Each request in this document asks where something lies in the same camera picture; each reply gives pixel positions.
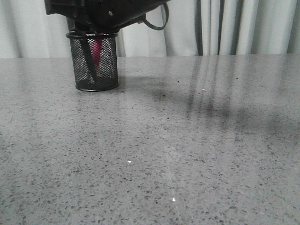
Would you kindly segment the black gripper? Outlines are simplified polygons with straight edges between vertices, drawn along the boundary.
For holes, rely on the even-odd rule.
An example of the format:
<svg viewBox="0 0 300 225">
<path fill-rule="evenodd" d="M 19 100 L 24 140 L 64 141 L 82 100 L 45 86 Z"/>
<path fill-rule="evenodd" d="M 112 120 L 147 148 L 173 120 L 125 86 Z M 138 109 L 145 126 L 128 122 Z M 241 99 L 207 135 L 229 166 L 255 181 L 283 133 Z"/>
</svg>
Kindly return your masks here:
<svg viewBox="0 0 300 225">
<path fill-rule="evenodd" d="M 165 23 L 158 27 L 147 21 L 146 14 L 160 6 L 165 10 Z M 73 33 L 117 33 L 134 23 L 162 30 L 169 19 L 166 0 L 46 0 L 45 11 L 65 16 Z"/>
</svg>

